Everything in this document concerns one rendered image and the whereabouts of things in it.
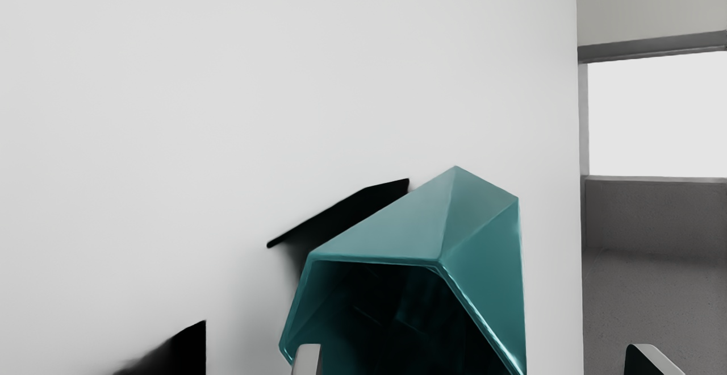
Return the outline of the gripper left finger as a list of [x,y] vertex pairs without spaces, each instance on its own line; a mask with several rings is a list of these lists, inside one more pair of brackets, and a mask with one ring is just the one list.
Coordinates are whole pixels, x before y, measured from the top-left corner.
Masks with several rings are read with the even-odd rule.
[[291,375],[322,375],[320,344],[302,344],[298,347]]

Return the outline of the teal faceted mug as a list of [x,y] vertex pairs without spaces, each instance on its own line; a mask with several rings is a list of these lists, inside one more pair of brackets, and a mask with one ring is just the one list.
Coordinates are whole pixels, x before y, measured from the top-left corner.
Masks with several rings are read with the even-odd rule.
[[300,269],[279,341],[319,375],[527,375],[517,196],[460,167],[366,187],[268,243]]

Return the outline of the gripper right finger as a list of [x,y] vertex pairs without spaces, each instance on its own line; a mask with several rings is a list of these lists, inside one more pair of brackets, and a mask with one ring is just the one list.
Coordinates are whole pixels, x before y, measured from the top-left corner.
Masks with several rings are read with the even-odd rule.
[[686,375],[652,344],[626,347],[624,375]]

